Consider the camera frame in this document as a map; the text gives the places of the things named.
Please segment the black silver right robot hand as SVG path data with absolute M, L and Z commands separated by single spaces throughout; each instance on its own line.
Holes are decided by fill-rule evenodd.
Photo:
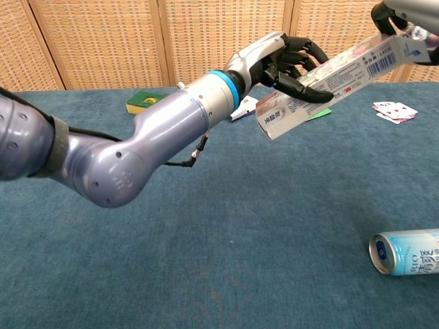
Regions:
M 397 40 L 405 62 L 438 65 L 437 1 L 380 1 L 370 17 L 381 34 Z

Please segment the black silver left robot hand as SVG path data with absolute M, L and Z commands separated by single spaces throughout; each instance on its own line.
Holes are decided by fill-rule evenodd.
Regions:
M 309 38 L 271 32 L 234 53 L 223 72 L 236 86 L 242 100 L 257 84 L 275 88 L 308 103 L 328 103 L 333 94 L 314 90 L 298 81 L 300 65 L 308 72 L 329 59 Z

